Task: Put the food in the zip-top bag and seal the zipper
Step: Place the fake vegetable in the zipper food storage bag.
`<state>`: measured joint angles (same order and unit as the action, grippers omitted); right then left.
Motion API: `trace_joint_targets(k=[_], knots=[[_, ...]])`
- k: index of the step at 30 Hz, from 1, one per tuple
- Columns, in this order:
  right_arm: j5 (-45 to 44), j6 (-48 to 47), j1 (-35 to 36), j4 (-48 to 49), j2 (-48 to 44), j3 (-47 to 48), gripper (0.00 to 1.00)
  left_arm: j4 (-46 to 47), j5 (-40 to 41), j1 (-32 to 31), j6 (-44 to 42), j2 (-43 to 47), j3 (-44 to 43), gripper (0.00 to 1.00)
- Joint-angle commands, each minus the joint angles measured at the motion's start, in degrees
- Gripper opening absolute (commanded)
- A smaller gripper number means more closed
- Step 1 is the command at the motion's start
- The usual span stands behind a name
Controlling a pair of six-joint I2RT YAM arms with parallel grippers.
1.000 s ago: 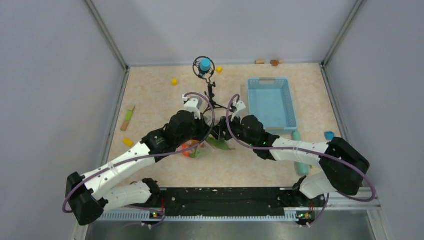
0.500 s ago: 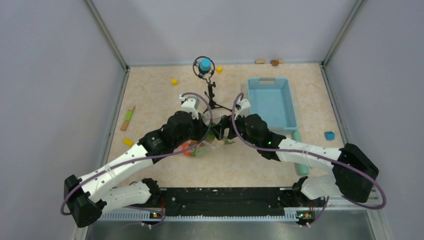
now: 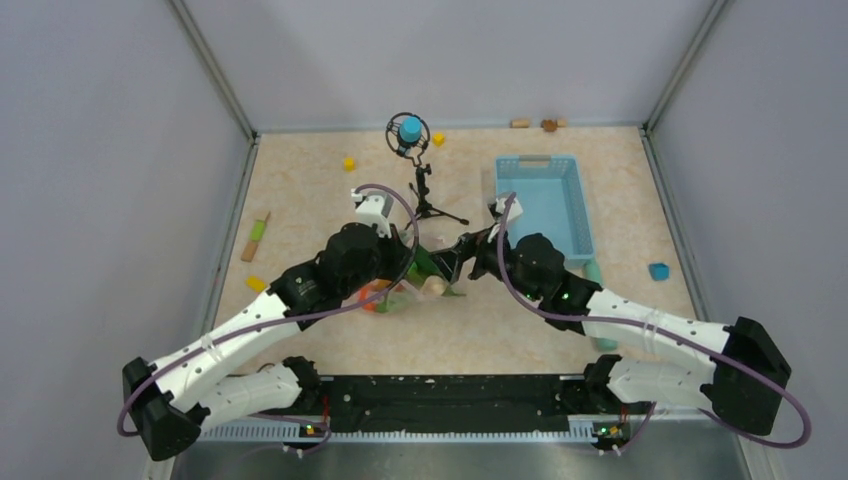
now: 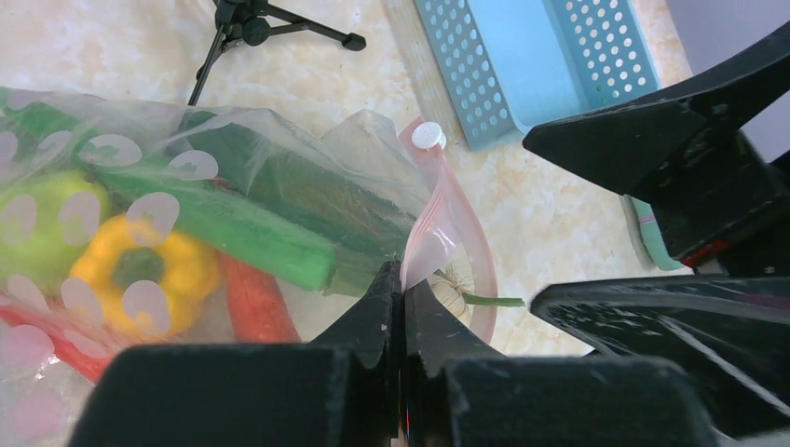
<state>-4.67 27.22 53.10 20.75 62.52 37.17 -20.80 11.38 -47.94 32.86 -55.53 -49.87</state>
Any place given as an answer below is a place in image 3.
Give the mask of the smooth orange carrot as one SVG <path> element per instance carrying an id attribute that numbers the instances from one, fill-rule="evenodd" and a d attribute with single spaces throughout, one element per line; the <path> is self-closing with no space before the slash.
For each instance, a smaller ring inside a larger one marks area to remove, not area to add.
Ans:
<path id="1" fill-rule="evenodd" d="M 378 297 L 378 294 L 386 290 L 390 285 L 391 282 L 388 280 L 376 280 L 363 287 L 358 297 L 359 301 L 366 300 L 362 309 L 377 314 L 387 313 L 389 311 L 390 293 L 385 293 L 380 297 Z"/>

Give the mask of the dark green cucumber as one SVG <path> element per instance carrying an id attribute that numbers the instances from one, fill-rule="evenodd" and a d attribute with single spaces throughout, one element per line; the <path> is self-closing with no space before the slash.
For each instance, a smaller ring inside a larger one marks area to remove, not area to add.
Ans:
<path id="1" fill-rule="evenodd" d="M 441 297 L 464 297 L 465 294 L 457 291 L 452 284 L 448 282 L 442 272 L 439 270 L 437 263 L 430 257 L 430 252 L 419 246 L 415 251 L 414 261 L 405 275 L 405 281 L 409 283 L 422 296 L 426 296 L 421 292 L 422 284 L 430 276 L 437 276 L 444 279 L 449 287 L 445 294 Z"/>

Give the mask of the clear pink zip top bag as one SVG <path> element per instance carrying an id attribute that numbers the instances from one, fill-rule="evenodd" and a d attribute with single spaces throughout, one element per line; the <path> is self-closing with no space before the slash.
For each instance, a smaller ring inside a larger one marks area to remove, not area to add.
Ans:
<path id="1" fill-rule="evenodd" d="M 434 304 L 437 299 L 462 298 L 466 294 L 449 284 L 433 262 L 425 255 L 448 246 L 443 235 L 422 234 L 416 259 L 404 279 L 379 301 L 369 302 L 362 309 L 372 314 L 399 314 L 403 310 Z"/>

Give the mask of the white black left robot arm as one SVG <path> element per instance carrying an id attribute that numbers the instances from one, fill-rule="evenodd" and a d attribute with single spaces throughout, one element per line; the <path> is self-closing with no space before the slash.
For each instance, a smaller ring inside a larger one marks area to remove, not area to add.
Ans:
<path id="1" fill-rule="evenodd" d="M 204 397 L 244 384 L 232 372 L 271 345 L 317 321 L 348 312 L 344 300 L 373 280 L 395 286 L 415 260 L 419 237 L 406 245 L 396 228 L 348 223 L 311 260 L 284 271 L 239 313 L 206 336 L 152 362 L 136 357 L 121 371 L 123 437 L 137 436 L 149 458 L 163 461 L 190 447 L 216 408 Z"/>

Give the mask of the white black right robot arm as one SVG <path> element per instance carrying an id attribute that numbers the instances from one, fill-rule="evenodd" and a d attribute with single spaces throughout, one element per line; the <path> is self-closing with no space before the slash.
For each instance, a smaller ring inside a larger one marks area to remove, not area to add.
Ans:
<path id="1" fill-rule="evenodd" d="M 585 374 L 589 404 L 612 412 L 622 403 L 663 402 L 705 410 L 746 434 L 771 433 L 791 368 L 759 322 L 740 317 L 725 325 L 680 317 L 621 297 L 569 272 L 565 257 L 544 235 L 497 245 L 490 229 L 466 233 L 429 258 L 450 282 L 467 261 L 468 277 L 509 278 L 553 328 L 604 337 L 658 356 L 658 361 L 606 356 Z"/>

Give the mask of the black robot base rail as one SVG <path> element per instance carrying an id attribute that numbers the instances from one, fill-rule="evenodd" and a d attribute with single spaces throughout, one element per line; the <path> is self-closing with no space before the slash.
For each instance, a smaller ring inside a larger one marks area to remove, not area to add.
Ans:
<path id="1" fill-rule="evenodd" d="M 335 434 L 505 434 L 564 432 L 579 415 L 634 418 L 648 408 L 623 404 L 580 375 L 338 375 L 264 413 L 326 420 Z"/>

